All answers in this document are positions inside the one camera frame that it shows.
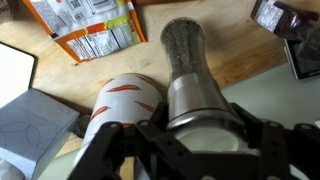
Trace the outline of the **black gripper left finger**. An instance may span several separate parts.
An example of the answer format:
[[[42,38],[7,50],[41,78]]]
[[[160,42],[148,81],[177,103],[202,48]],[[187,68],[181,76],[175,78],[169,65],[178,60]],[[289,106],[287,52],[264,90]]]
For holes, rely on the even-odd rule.
[[[147,136],[152,124],[140,121],[124,128],[103,124],[67,180],[121,180],[120,167],[127,157],[136,158],[150,180],[167,180],[167,170]]]

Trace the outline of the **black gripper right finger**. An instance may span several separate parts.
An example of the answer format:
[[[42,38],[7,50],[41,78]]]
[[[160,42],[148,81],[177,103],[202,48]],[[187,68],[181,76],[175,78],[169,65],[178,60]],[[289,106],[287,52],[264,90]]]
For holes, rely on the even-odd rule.
[[[275,121],[263,122],[236,103],[231,106],[245,123],[248,147],[259,150],[259,180],[298,180],[290,166],[310,180],[320,180],[319,128],[298,123],[286,129]]]

